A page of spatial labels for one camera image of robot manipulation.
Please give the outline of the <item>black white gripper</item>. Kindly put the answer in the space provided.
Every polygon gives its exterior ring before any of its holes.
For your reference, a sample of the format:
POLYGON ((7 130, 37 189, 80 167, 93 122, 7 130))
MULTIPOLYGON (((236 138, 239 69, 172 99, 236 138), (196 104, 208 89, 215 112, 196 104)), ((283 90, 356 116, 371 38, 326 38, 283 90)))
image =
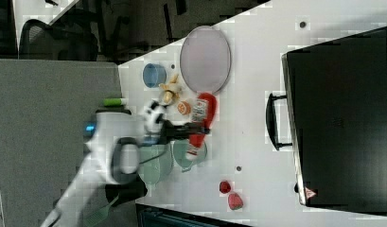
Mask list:
POLYGON ((198 123, 174 125, 166 119, 167 106, 152 99, 143 110, 145 140, 147 142, 170 142, 187 139, 189 134, 209 134, 210 129, 198 123))

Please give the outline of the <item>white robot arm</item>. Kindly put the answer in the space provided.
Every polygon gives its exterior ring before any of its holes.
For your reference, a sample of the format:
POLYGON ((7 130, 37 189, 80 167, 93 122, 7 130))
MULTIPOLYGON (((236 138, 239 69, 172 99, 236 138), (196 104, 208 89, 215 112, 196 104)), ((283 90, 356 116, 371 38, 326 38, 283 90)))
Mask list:
POLYGON ((191 120, 182 125, 167 120, 167 105, 155 99, 140 114, 97 112, 92 135, 85 142, 89 153, 40 227, 77 227, 82 210, 99 187, 127 184, 137 178, 145 163, 140 158, 142 148, 188 140, 185 158, 196 160, 216 111, 215 101, 198 97, 191 120))

